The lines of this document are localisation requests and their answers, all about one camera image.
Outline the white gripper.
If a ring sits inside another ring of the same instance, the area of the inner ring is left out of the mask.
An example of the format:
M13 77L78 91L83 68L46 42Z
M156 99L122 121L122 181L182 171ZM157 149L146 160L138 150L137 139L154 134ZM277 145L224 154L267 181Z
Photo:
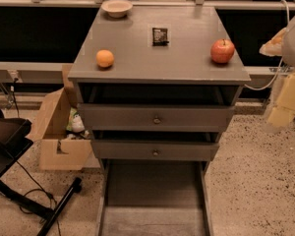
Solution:
M282 55L282 38L286 28L281 29L272 39L263 44L259 52L264 56ZM267 122L275 128L283 128L295 118L295 72L283 79L274 106L269 111Z

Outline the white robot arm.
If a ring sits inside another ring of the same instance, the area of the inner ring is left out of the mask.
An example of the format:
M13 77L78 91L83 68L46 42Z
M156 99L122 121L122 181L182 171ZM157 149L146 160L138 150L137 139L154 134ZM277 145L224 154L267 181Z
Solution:
M271 40L263 44L260 53L273 57L281 56L285 64L295 69L295 16L286 28L281 29ZM273 107L266 122L275 128L283 128L295 118L295 71L288 75L274 94Z

